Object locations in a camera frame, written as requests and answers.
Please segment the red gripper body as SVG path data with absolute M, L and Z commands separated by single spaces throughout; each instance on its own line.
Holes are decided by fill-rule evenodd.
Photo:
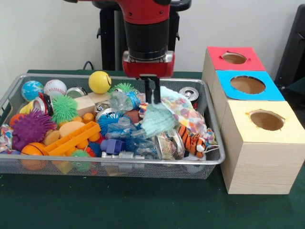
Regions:
M 167 51 L 165 56 L 148 61 L 140 61 L 131 57 L 128 51 L 122 55 L 123 70 L 128 77 L 158 77 L 170 78 L 173 75 L 175 62 L 174 51 Z

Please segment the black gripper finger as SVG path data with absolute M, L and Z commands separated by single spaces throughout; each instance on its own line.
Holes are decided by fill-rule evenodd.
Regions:
M 146 103 L 152 103 L 152 90 L 150 88 L 150 79 L 148 77 L 144 77 L 144 85 L 145 85 L 145 98 Z
M 161 93 L 160 93 L 160 79 L 158 77 L 152 78 L 155 83 L 155 90 L 153 92 L 154 95 L 154 103 L 159 104 L 161 102 Z

